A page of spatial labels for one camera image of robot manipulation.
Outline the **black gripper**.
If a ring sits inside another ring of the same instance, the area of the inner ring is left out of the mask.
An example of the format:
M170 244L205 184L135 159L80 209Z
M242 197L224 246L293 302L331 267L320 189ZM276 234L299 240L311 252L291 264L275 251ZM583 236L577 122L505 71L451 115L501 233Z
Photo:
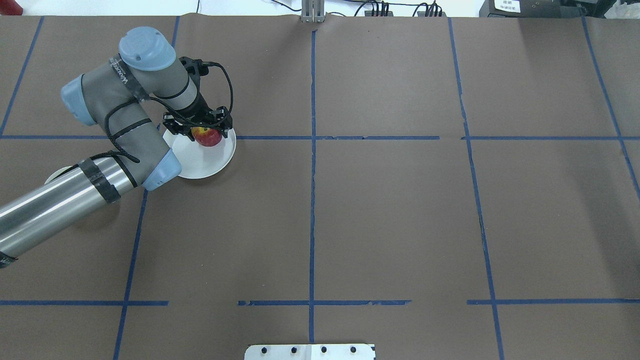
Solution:
M173 98L173 114L165 112L162 125L172 135L193 139L192 128L217 129L224 139L233 129L233 116L228 107L222 105L213 109L199 92L183 92Z

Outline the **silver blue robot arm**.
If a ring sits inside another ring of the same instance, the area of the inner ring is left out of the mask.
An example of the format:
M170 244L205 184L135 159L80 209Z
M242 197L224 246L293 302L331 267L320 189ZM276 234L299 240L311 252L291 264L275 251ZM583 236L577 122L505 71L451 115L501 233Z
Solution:
M62 104L83 125L102 132L103 148L1 207L1 268L135 189L155 191L185 171L158 130L146 103L163 109L162 127L196 142L196 130L226 138L234 129L234 86L215 60L178 55L154 27L128 30L114 55L60 91Z

